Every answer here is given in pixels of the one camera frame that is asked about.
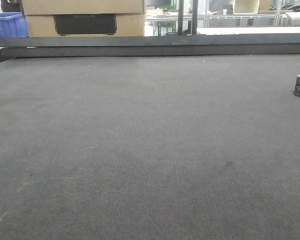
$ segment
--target black metal bar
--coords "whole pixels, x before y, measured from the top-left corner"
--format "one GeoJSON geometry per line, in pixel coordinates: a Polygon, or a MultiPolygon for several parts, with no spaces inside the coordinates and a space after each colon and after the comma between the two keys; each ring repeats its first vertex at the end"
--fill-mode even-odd
{"type": "Polygon", "coordinates": [[[143,47],[200,45],[300,44],[300,33],[151,37],[8,37],[0,47],[143,47]]]}
{"type": "Polygon", "coordinates": [[[115,46],[115,47],[7,47],[4,58],[40,57],[143,57],[143,56],[206,56],[300,54],[300,43],[245,45],[184,46],[115,46]]]}
{"type": "Polygon", "coordinates": [[[197,35],[198,28],[198,3],[199,0],[193,0],[193,9],[192,9],[192,35],[197,35]]]}
{"type": "Polygon", "coordinates": [[[179,0],[179,14],[178,14],[178,35],[183,34],[184,26],[184,0],[179,0]]]}

